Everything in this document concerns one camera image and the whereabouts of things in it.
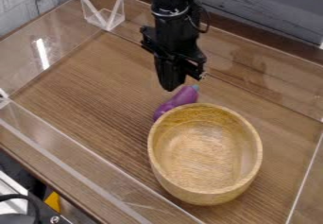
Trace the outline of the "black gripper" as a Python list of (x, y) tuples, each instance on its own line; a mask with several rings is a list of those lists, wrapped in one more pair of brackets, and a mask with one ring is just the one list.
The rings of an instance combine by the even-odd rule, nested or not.
[(204, 78), (207, 57), (198, 46), (200, 10), (179, 13), (152, 13), (154, 26), (142, 26), (142, 47), (154, 55), (159, 83), (168, 92), (186, 81), (186, 74), (195, 80)]

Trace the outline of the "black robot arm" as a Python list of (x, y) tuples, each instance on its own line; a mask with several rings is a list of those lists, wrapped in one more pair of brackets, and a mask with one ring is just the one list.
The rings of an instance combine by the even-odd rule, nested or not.
[(208, 11), (199, 0), (151, 0), (154, 26), (142, 26), (142, 47), (154, 55), (159, 83), (174, 91), (190, 76), (202, 79), (207, 57), (198, 47), (200, 33), (210, 25), (200, 26), (200, 16)]

